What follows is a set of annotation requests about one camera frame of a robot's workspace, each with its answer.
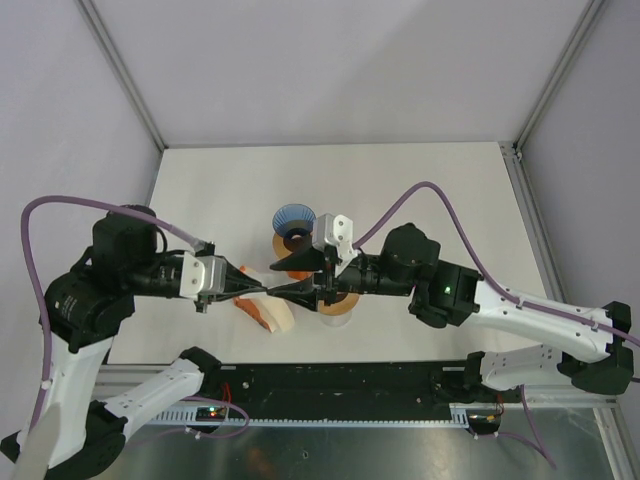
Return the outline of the orange glass carafe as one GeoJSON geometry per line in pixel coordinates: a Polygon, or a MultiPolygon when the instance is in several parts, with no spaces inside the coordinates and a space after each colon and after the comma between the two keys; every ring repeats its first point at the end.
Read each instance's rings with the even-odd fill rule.
{"type": "Polygon", "coordinates": [[[294,280],[304,281],[314,275],[313,272],[307,271],[287,271],[287,275],[294,280]]]}

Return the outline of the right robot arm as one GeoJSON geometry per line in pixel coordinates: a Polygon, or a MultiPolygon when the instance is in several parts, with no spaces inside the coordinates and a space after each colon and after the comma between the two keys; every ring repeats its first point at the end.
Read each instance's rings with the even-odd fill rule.
{"type": "Polygon", "coordinates": [[[636,382],[628,305],[586,308],[519,294],[439,254],[439,243],[412,223],[391,230],[377,255],[308,241],[270,266],[307,278],[268,293],[310,311],[341,295],[407,297],[409,313],[429,327],[477,325],[533,341],[520,350],[468,355],[461,388],[473,401],[527,384],[564,382],[588,393],[620,395],[636,382]]]}

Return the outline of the blue glass dripper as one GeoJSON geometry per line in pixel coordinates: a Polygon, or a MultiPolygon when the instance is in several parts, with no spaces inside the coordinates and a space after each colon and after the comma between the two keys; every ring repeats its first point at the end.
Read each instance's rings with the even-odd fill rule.
{"type": "Polygon", "coordinates": [[[280,207],[272,218],[274,232],[282,238],[304,236],[313,230],[314,211],[303,204],[287,204],[280,207]]]}

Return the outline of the clear glass carafe brown collar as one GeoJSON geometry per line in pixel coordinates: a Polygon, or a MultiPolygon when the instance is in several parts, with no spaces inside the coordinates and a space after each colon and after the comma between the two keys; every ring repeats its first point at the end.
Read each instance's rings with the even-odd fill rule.
{"type": "Polygon", "coordinates": [[[340,315],[321,315],[320,320],[329,327],[339,328],[345,326],[352,318],[352,312],[340,315]]]}

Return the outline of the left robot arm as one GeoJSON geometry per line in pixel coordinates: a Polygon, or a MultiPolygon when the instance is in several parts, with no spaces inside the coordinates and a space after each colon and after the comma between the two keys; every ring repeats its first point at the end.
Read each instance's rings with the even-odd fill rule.
{"type": "Polygon", "coordinates": [[[43,332],[41,384],[30,421],[4,438],[2,453],[27,479],[89,479],[111,466],[134,434],[183,400],[202,400],[208,419],[233,406],[220,362],[201,348],[184,350],[165,370],[118,396],[97,400],[94,386],[121,323],[139,296],[214,302],[262,290],[189,234],[139,205],[105,205],[80,259],[48,287],[34,289],[43,332]]]}

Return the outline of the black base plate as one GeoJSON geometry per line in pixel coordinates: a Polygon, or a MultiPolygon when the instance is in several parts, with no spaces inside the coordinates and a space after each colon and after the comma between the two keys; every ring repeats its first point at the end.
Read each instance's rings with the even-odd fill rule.
{"type": "Polygon", "coordinates": [[[282,403],[364,406],[414,401],[430,405],[518,403],[517,390],[483,386],[463,361],[343,364],[237,364],[211,371],[198,397],[230,400],[244,410],[282,403]]]}

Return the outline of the coffee filter pack orange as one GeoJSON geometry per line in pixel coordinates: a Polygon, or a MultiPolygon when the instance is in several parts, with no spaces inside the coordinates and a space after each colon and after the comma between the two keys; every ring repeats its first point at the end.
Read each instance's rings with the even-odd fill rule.
{"type": "MultiPolygon", "coordinates": [[[[243,272],[252,269],[242,265],[243,272]]],[[[285,274],[279,273],[282,284],[285,274]]],[[[286,333],[295,325],[293,312],[285,300],[270,297],[268,295],[237,297],[233,299],[234,306],[242,310],[269,333],[286,333]]]]}

